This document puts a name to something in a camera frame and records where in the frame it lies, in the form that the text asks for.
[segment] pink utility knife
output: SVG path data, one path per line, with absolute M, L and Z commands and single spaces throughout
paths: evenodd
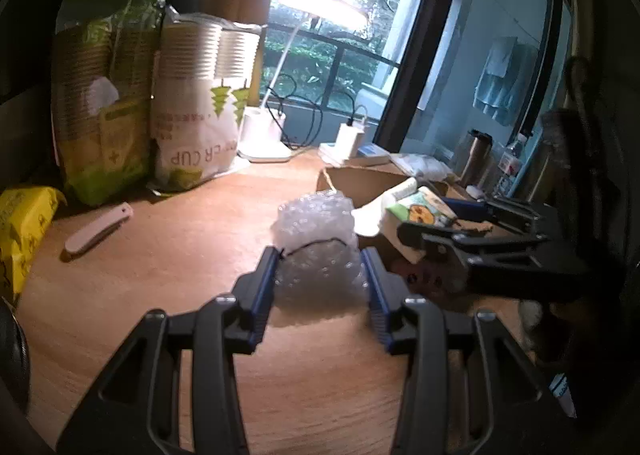
M 65 251 L 72 257 L 82 255 L 131 216 L 133 208 L 126 202 L 114 207 L 66 239 Z

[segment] desk lamp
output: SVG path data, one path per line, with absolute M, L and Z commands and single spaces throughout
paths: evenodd
M 302 26 L 315 17 L 327 19 L 351 30 L 363 28 L 369 21 L 364 12 L 344 0 L 278 0 L 278 2 L 304 12 L 305 16 L 289 36 L 260 107 L 246 109 L 238 153 L 251 162 L 287 162 L 291 158 L 290 149 L 280 141 L 285 115 L 268 108 L 267 101 L 278 81 L 293 40 Z

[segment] bottle label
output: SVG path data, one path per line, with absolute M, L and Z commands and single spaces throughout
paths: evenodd
M 522 161 L 508 152 L 505 152 L 498 162 L 498 169 L 510 176 L 517 175 L 520 168 Z

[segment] white plug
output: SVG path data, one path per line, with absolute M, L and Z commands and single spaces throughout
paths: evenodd
M 350 159 L 355 157 L 358 148 L 364 141 L 364 129 L 356 126 L 349 126 L 346 123 L 340 125 L 338 137 L 335 139 L 335 156 L 340 159 Z

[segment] window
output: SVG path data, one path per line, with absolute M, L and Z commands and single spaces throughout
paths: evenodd
M 335 140 L 340 123 L 351 114 L 350 98 L 366 109 L 372 122 L 369 138 L 385 110 L 420 0 L 346 1 L 368 13 L 369 24 L 364 30 L 349 32 L 326 20 L 312 19 L 298 33 L 287 56 L 275 90 L 286 98 L 285 131 L 291 140 L 304 140 L 313 103 L 324 110 L 315 144 Z M 261 95 L 290 33 L 303 16 L 277 0 L 271 1 Z
M 453 0 L 401 151 L 448 161 L 472 128 L 508 143 L 538 77 L 549 2 Z

